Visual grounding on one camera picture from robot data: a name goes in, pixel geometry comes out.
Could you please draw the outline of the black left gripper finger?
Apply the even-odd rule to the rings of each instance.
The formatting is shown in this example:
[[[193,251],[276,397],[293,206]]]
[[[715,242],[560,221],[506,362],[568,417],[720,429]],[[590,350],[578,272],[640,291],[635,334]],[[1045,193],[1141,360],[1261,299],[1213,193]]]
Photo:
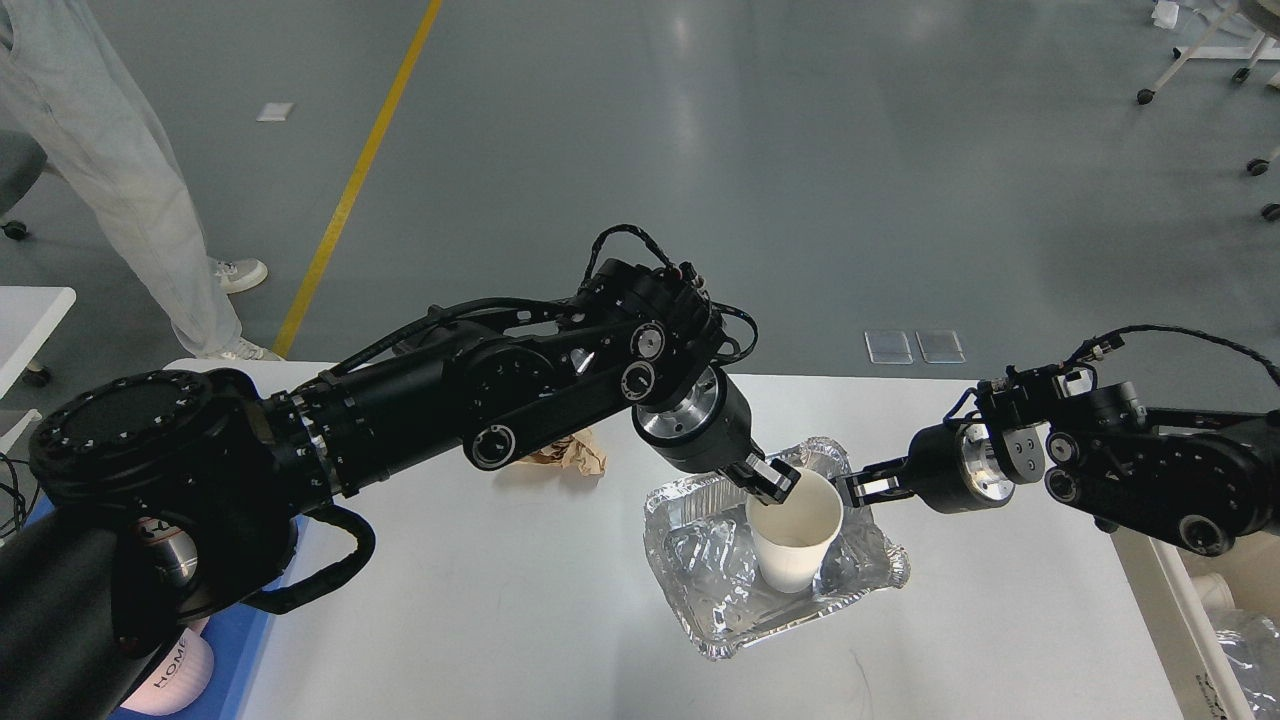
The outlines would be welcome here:
[[[778,457],[750,452],[724,466],[724,477],[764,505],[785,503],[800,480],[800,471]]]

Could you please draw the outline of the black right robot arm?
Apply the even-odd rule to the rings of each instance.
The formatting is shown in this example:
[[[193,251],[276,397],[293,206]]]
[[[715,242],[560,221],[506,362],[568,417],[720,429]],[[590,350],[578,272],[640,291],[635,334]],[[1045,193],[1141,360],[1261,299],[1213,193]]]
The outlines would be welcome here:
[[[919,498],[942,514],[1001,509],[1019,486],[1204,557],[1277,534],[1277,413],[1144,405],[1097,363],[1143,325],[1084,341],[1059,363],[977,382],[904,457],[836,477],[851,507]]]

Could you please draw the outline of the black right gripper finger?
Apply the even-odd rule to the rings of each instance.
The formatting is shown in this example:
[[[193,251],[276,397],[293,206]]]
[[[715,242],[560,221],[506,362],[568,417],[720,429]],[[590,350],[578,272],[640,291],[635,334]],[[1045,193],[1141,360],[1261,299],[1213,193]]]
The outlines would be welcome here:
[[[916,493],[906,487],[901,475],[908,465],[905,457],[864,466],[860,471],[832,478],[842,503],[851,509],[864,509],[874,503],[913,498]]]

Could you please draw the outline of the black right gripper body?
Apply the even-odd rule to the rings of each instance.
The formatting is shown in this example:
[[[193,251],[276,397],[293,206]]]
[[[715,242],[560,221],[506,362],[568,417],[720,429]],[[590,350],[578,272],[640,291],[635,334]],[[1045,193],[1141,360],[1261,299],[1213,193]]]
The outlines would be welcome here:
[[[1001,470],[983,425],[938,424],[911,438],[905,488],[942,514],[1000,509],[1015,484]]]

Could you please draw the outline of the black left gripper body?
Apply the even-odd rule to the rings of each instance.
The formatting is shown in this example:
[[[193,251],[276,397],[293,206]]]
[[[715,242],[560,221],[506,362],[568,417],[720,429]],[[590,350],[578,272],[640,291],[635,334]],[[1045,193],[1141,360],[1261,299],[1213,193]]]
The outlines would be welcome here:
[[[751,438],[751,409],[718,366],[709,366],[672,407],[634,409],[640,439],[672,468],[687,474],[719,471],[750,477],[762,451]]]

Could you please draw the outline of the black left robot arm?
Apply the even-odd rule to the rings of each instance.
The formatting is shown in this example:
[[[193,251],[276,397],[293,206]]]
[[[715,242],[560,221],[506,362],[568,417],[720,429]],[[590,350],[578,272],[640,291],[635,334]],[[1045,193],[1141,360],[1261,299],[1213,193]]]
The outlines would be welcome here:
[[[627,410],[673,468],[782,503],[799,474],[753,441],[726,316],[620,224],[575,295],[430,307],[292,391],[218,368],[83,392],[29,439],[52,510],[3,546],[3,716],[105,719],[192,623],[343,587],[375,534],[335,497],[453,448],[494,471]]]

